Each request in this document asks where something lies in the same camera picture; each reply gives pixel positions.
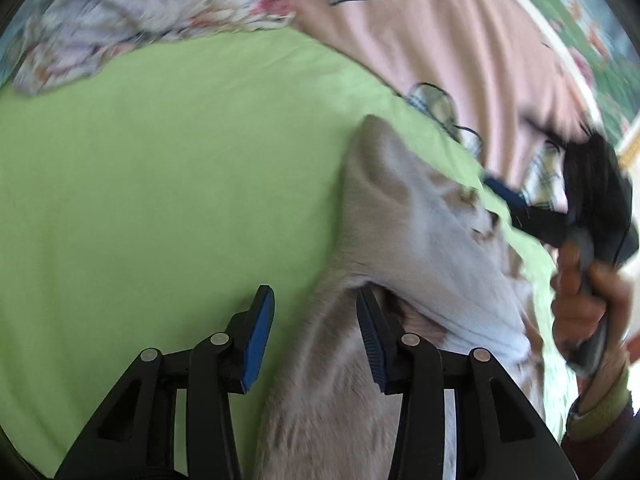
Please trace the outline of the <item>person's right hand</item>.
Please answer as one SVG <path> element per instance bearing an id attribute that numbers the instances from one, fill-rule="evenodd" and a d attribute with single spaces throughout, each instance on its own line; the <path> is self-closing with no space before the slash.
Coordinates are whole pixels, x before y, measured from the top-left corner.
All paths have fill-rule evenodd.
<path id="1" fill-rule="evenodd" d="M 579 384 L 577 411 L 593 410 L 620 378 L 623 369 L 639 361 L 639 336 L 629 333 L 634 286 L 615 268 L 596 261 L 588 269 L 588 282 L 594 293 L 580 290 L 580 252 L 572 242 L 565 243 L 558 257 L 558 270 L 551 285 L 553 339 L 562 356 L 569 356 L 575 344 L 589 339 L 602 318 L 608 319 L 608 336 L 597 373 Z"/>

